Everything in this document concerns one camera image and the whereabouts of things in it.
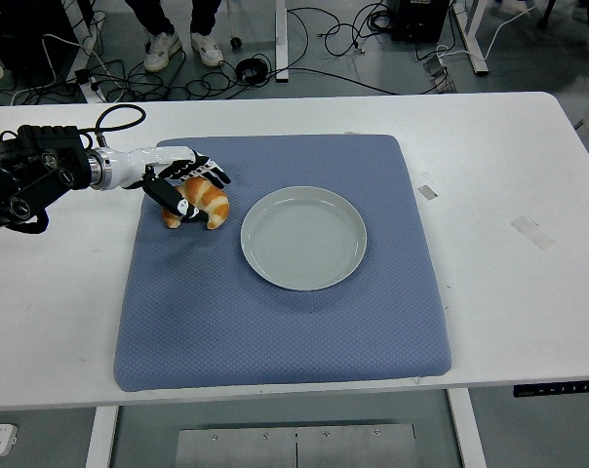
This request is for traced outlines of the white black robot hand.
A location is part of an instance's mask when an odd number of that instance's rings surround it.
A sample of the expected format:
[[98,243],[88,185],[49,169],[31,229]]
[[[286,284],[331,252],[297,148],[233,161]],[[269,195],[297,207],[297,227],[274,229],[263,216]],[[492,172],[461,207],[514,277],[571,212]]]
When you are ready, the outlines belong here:
[[163,207],[167,226],[176,228],[199,212],[207,228],[220,227],[228,217],[224,187],[230,178],[211,158],[187,147],[143,148],[108,155],[112,179],[107,188],[141,188]]

